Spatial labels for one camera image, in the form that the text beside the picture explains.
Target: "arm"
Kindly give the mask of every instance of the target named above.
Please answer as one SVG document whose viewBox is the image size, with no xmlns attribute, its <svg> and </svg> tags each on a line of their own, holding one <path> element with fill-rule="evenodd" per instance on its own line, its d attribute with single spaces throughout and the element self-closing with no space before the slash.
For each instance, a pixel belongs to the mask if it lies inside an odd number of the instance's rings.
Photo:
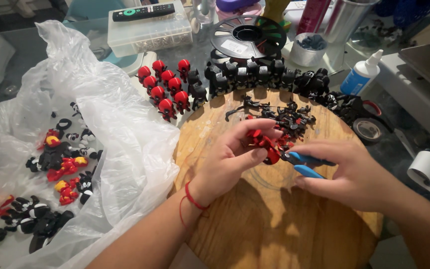
<svg viewBox="0 0 430 269">
<path fill-rule="evenodd" d="M 394 220 L 418 268 L 430 268 L 430 202 L 388 171 L 369 153 L 349 142 L 314 141 L 290 151 L 338 164 L 333 180 L 298 177 L 298 187 L 360 211 L 376 211 Z"/>
<path fill-rule="evenodd" d="M 274 120 L 242 121 L 221 135 L 213 145 L 201 171 L 189 184 L 189 193 L 201 206 L 228 192 L 238 182 L 243 171 L 261 163 L 267 156 L 262 148 L 244 147 L 250 129 L 261 129 L 270 138 L 281 136 L 273 129 Z M 114 241 L 87 269 L 168 268 L 181 243 L 202 211 L 185 196 L 181 188 L 162 205 L 143 218 L 124 235 Z"/>
</svg>

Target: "white glue bottle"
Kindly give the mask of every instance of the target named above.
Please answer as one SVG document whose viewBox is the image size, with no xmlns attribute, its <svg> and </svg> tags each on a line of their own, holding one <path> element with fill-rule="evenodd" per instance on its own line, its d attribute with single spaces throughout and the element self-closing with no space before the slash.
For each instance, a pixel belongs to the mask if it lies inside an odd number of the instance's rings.
<svg viewBox="0 0 430 269">
<path fill-rule="evenodd" d="M 359 95 L 366 86 L 371 83 L 374 78 L 379 74 L 379 60 L 383 55 L 383 50 L 380 49 L 367 61 L 360 61 L 355 64 L 349 75 L 344 79 L 341 84 L 340 90 L 344 94 Z"/>
</svg>

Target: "blue pliers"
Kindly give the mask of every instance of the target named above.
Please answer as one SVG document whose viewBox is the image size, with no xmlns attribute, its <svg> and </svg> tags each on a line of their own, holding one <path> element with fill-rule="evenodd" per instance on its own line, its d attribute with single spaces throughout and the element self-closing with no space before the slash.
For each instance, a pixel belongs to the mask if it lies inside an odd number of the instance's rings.
<svg viewBox="0 0 430 269">
<path fill-rule="evenodd" d="M 295 170 L 304 175 L 305 177 L 308 178 L 317 178 L 317 179 L 325 179 L 324 176 L 316 173 L 313 169 L 309 168 L 306 165 L 303 165 L 303 163 L 309 163 L 309 164 L 314 164 L 314 165 L 328 165 L 328 166 L 335 166 L 336 163 L 332 163 L 326 160 L 321 160 L 321 159 L 317 159 L 314 158 L 312 156 L 307 156 L 307 155 L 301 155 L 298 154 L 296 152 L 289 152 L 286 153 L 283 150 L 279 150 L 280 153 L 280 158 L 283 161 L 287 161 L 291 164 L 293 164 L 293 168 L 295 168 Z"/>
</svg>

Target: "hand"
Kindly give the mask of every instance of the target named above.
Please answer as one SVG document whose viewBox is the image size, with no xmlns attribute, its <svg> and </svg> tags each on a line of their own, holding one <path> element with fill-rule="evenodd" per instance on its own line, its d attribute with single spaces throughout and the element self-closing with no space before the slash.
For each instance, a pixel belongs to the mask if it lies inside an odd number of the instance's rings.
<svg viewBox="0 0 430 269">
<path fill-rule="evenodd" d="M 248 146 L 246 134 L 249 130 L 261 129 L 269 138 L 279 138 L 282 132 L 273 129 L 275 124 L 271 119 L 244 120 L 218 137 L 189 185 L 194 200 L 202 206 L 209 205 L 230 191 L 243 171 L 260 164 L 267 157 L 267 150 Z"/>
<path fill-rule="evenodd" d="M 332 180 L 300 176 L 295 184 L 355 210 L 384 213 L 407 189 L 374 161 L 366 149 L 352 142 L 315 140 L 289 151 L 337 163 L 338 170 Z"/>
</svg>

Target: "metal cup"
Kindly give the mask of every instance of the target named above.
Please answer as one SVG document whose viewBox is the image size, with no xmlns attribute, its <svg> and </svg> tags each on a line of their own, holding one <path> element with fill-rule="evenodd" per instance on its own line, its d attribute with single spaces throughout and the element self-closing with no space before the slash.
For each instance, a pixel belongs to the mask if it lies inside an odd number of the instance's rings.
<svg viewBox="0 0 430 269">
<path fill-rule="evenodd" d="M 329 43 L 346 43 L 380 0 L 336 0 L 323 38 Z"/>
</svg>

